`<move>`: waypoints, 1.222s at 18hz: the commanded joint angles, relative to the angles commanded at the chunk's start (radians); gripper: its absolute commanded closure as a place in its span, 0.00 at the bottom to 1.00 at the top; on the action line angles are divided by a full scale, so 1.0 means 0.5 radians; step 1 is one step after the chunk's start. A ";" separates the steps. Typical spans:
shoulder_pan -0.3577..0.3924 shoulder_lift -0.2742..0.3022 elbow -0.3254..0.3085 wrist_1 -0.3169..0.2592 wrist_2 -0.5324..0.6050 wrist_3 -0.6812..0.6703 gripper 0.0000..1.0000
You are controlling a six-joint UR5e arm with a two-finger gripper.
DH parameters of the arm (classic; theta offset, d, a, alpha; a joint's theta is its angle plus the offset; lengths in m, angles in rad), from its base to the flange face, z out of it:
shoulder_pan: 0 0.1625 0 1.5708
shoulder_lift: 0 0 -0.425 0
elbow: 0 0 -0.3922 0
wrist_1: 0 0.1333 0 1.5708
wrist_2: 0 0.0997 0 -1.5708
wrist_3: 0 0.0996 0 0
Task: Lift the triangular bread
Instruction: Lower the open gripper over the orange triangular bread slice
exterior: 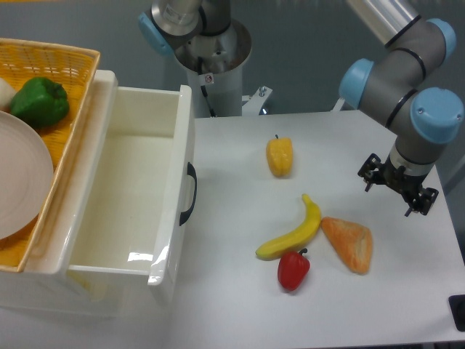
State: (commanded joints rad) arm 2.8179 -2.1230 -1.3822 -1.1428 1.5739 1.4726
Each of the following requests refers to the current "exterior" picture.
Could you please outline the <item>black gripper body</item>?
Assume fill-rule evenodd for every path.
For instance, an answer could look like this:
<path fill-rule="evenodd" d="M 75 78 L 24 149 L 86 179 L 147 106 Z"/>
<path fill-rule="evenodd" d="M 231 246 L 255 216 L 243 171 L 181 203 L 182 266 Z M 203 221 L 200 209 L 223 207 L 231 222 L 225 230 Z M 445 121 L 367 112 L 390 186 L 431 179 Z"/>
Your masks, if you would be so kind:
<path fill-rule="evenodd" d="M 413 176 L 407 174 L 406 170 L 404 166 L 395 168 L 388 159 L 381 165 L 381 178 L 384 181 L 384 185 L 395 192 L 408 197 L 417 197 L 422 189 L 422 183 L 426 175 Z"/>

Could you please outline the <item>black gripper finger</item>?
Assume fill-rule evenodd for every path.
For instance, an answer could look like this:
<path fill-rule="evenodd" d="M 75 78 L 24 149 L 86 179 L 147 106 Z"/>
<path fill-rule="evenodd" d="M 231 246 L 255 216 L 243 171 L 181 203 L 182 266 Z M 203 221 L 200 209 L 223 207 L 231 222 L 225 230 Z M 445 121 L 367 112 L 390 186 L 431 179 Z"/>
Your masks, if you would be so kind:
<path fill-rule="evenodd" d="M 381 159 L 372 153 L 358 170 L 357 175 L 365 183 L 365 192 L 368 192 L 373 185 L 383 185 L 384 177 L 382 173 L 384 165 Z"/>
<path fill-rule="evenodd" d="M 408 217 L 411 213 L 428 215 L 438 195 L 439 191 L 437 189 L 423 187 L 404 192 L 404 201 L 408 204 L 405 216 Z"/>

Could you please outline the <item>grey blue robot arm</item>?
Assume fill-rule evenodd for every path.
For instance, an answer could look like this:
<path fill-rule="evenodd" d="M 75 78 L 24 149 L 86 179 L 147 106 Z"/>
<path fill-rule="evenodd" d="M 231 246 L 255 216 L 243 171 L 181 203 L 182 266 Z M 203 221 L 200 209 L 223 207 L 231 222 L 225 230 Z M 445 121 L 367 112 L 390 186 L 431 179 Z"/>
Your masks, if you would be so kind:
<path fill-rule="evenodd" d="M 424 20 L 407 1 L 351 1 L 353 12 L 387 48 L 379 63 L 353 63 L 339 96 L 396 135 L 386 160 L 371 155 L 358 174 L 367 186 L 399 193 L 409 212 L 427 214 L 438 192 L 423 181 L 454 140 L 464 104 L 441 88 L 419 90 L 425 78 L 453 53 L 456 35 L 439 19 Z M 184 68 L 200 117 L 259 112 L 264 90 L 242 96 L 242 67 L 251 53 L 246 28 L 232 19 L 228 1 L 154 1 L 138 18 L 146 42 L 173 55 Z"/>

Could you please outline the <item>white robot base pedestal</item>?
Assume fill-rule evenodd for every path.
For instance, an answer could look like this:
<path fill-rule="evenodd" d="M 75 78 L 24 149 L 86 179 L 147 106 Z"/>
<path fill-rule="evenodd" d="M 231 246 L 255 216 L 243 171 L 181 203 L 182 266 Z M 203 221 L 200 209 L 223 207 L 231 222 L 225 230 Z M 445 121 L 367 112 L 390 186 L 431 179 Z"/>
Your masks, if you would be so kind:
<path fill-rule="evenodd" d="M 175 51 L 192 90 L 195 117 L 242 114 L 243 66 L 250 54 L 250 33 L 237 20 L 218 36 L 197 35 Z"/>

